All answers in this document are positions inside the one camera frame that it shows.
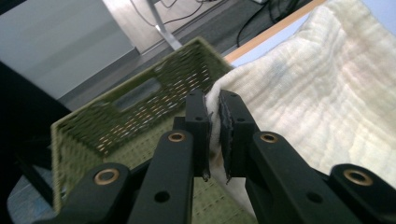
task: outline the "white wall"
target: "white wall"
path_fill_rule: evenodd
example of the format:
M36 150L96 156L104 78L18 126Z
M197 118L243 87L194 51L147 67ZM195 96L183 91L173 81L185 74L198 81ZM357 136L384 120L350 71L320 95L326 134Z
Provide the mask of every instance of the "white wall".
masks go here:
M0 16L0 60L56 99L133 48L101 0L29 0Z

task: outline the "white towel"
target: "white towel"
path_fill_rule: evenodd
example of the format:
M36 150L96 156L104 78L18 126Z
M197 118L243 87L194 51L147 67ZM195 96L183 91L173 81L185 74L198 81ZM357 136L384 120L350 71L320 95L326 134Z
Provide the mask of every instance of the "white towel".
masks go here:
M299 31L235 68L206 96L213 115L213 176L249 208L244 180L225 185L219 157L219 91L238 93L262 131L283 135L328 174L353 163L396 188L396 38L358 0L317 7Z

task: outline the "desk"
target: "desk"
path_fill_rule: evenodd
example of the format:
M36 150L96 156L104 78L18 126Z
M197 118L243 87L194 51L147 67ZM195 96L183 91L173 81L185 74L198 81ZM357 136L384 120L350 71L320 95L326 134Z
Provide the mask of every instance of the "desk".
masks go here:
M361 0L373 15L391 33L396 35L396 1L393 0ZM263 54L293 35L306 21L309 13L325 0L313 0L309 4L290 14L287 18L272 26L260 35L248 41L239 49L234 50L224 57L225 61L237 67L260 58Z

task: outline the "green basket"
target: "green basket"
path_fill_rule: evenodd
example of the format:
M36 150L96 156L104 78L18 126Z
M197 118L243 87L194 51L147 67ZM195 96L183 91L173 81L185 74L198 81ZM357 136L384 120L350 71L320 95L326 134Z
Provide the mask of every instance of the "green basket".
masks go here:
M184 116L185 95L194 89L209 91L230 70L203 39L196 38L54 123L55 210L61 209L68 192L92 167L113 161L132 169L151 158L160 136L172 129L173 118ZM202 182L195 179L193 222L253 220L215 180Z

